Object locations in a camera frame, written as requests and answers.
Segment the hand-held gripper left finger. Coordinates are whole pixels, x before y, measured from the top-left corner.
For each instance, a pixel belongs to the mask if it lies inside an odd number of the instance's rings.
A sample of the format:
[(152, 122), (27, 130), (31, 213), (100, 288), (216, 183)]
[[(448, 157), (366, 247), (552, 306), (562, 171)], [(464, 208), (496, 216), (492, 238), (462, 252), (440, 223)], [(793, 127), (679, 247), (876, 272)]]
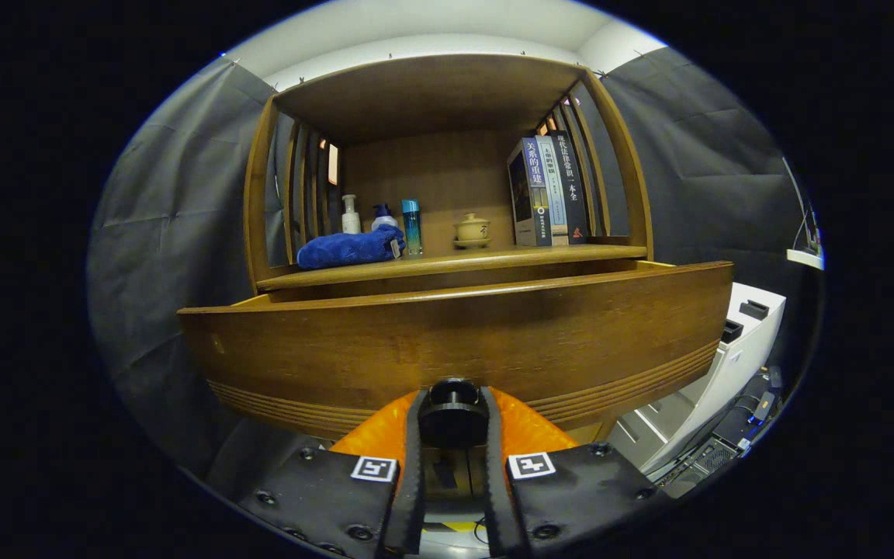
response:
[(325, 558), (416, 554), (425, 502), (419, 415), (426, 397), (421, 389), (396, 399), (329, 450), (294, 450), (239, 506)]

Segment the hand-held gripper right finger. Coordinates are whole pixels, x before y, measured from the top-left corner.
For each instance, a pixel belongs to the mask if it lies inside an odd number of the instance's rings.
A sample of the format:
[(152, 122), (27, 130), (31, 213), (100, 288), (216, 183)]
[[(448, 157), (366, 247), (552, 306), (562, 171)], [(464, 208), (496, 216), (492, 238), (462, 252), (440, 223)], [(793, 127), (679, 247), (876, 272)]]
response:
[(610, 558), (621, 537), (674, 505), (609, 443), (575, 445), (521, 401), (481, 389), (487, 411), (490, 555)]

